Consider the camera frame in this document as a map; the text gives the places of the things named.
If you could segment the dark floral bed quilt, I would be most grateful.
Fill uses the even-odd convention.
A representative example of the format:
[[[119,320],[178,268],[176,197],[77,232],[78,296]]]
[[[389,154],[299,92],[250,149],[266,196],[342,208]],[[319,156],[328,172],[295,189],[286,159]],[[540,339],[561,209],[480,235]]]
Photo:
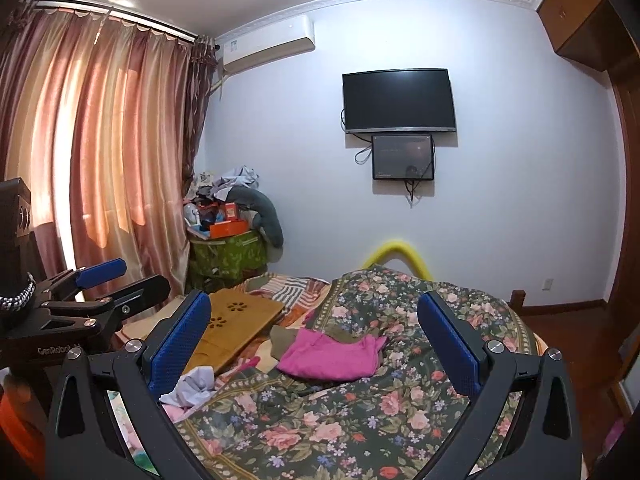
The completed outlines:
[[[533,354],[534,334],[487,292],[372,266],[336,280],[308,327],[379,333],[382,360],[354,382],[236,373],[177,430],[216,479],[410,479],[432,458],[469,401],[420,329],[416,305],[438,292],[484,339]]]

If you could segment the white crumpled cloth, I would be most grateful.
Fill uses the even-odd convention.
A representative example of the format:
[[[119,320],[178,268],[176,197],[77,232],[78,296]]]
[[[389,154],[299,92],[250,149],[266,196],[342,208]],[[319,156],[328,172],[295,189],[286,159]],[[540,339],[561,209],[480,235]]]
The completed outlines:
[[[197,366],[182,375],[171,392],[160,396],[160,403],[174,408],[194,408],[208,401],[215,392],[215,372],[211,366]]]

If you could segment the green patterned storage box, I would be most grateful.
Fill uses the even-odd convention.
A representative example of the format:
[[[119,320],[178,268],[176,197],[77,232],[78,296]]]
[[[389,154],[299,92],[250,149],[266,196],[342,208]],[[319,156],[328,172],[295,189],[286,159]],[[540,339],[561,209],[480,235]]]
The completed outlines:
[[[190,238],[186,289],[216,292],[267,271],[267,246],[255,231],[221,238]]]

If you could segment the black wall television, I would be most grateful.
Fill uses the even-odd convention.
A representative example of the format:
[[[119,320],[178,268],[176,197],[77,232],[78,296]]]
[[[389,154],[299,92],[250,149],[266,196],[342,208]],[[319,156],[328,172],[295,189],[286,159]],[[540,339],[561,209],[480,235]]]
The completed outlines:
[[[454,132],[454,96],[446,68],[371,70],[342,76],[349,133]]]

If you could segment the wooden lap table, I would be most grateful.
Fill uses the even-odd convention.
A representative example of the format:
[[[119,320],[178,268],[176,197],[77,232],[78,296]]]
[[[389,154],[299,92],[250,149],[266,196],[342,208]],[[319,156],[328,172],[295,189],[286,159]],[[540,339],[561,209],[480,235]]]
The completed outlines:
[[[210,366],[220,373],[262,330],[282,313],[284,304],[259,296],[221,289],[209,295],[210,317],[182,374]]]

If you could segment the striped bed sheet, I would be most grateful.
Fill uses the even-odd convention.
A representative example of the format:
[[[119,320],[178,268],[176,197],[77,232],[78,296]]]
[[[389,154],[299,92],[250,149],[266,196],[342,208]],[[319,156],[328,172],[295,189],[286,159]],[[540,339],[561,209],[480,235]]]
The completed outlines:
[[[234,289],[282,304],[276,323],[286,327],[318,307],[329,293],[331,284],[318,278],[296,278],[267,272],[248,278]]]

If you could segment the orange box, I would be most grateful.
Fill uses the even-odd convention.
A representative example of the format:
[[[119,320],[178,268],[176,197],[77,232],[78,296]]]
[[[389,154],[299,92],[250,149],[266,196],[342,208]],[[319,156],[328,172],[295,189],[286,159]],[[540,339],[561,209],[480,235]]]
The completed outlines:
[[[209,227],[209,236],[212,240],[238,236],[250,229],[248,222],[242,219],[217,222]]]

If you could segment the grey stuffed toy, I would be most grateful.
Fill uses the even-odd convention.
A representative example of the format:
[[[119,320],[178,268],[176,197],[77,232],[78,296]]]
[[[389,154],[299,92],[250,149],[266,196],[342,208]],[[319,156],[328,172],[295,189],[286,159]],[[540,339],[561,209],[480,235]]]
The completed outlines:
[[[235,185],[229,191],[226,202],[238,206],[241,217],[247,219],[250,228],[262,234],[271,247],[283,247],[284,237],[276,207],[264,193]]]

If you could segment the pink pants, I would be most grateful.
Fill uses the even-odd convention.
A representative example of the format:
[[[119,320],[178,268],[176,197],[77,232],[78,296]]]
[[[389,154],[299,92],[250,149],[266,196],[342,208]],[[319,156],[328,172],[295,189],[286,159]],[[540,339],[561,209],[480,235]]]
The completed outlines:
[[[319,382],[353,382],[371,377],[380,366],[380,352],[387,338],[369,336],[359,344],[300,344],[296,342],[282,356],[276,369],[288,376]]]

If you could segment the wooden upper cabinet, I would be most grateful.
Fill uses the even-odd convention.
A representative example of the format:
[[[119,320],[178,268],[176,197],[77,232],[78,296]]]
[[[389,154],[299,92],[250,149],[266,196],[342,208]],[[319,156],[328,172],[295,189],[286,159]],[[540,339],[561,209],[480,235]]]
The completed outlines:
[[[608,0],[542,0],[537,12],[562,58],[605,72],[638,54]]]

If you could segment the yellow foam bed rail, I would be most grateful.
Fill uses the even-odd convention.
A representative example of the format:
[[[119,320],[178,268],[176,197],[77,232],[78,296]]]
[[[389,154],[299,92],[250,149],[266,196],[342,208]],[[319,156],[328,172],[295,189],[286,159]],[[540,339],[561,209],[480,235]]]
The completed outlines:
[[[423,281],[433,281],[433,275],[425,260],[409,243],[404,240],[389,240],[370,253],[362,264],[363,269],[392,260],[401,261],[416,277]]]

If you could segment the white air conditioner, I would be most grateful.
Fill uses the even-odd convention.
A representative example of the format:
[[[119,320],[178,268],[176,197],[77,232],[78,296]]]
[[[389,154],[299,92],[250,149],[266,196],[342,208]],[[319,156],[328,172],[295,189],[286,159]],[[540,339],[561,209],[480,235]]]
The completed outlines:
[[[314,22],[306,14],[262,25],[247,25],[219,38],[223,75],[304,54],[316,48]]]

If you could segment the pink striped curtain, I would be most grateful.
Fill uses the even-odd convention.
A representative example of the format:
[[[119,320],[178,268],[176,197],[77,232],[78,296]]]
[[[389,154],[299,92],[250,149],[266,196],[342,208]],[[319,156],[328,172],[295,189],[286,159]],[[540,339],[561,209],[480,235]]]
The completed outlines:
[[[183,196],[210,51],[99,13],[25,9],[1,31],[1,174],[32,193],[47,275],[121,258],[186,284]]]

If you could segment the small black wall monitor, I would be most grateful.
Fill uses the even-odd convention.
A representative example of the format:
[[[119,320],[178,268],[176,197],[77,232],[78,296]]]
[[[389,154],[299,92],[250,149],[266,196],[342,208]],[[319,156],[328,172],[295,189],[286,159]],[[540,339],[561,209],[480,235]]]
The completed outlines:
[[[433,181],[435,148],[430,134],[372,136],[372,178]]]

